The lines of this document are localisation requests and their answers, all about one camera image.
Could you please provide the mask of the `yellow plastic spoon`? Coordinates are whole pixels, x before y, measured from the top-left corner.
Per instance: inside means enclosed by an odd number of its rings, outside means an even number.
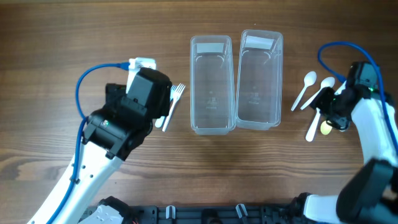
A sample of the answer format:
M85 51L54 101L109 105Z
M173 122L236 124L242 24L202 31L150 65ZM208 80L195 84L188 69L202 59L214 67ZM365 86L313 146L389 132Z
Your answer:
M320 126L320 131L323 135L328 135L330 134L331 130L333 129L332 126L330 126L326 121L322 122Z

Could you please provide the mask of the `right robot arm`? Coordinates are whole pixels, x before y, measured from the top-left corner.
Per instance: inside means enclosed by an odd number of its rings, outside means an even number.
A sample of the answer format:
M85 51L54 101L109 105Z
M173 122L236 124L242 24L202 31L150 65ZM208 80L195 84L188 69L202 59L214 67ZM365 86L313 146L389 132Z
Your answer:
M397 223L397 138L394 101L381 88L375 67L355 62L338 90L323 88L310 103L332 128L358 130L364 165L339 195L302 193L288 209L288 217L318 223Z

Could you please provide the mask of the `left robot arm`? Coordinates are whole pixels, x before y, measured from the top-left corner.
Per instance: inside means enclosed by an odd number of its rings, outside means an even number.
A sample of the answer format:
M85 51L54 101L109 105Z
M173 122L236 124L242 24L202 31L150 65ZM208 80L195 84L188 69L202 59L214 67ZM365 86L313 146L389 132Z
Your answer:
M84 117L69 166L30 223L77 223L102 185L170 107L170 78L140 68L130 85L108 83L104 106Z

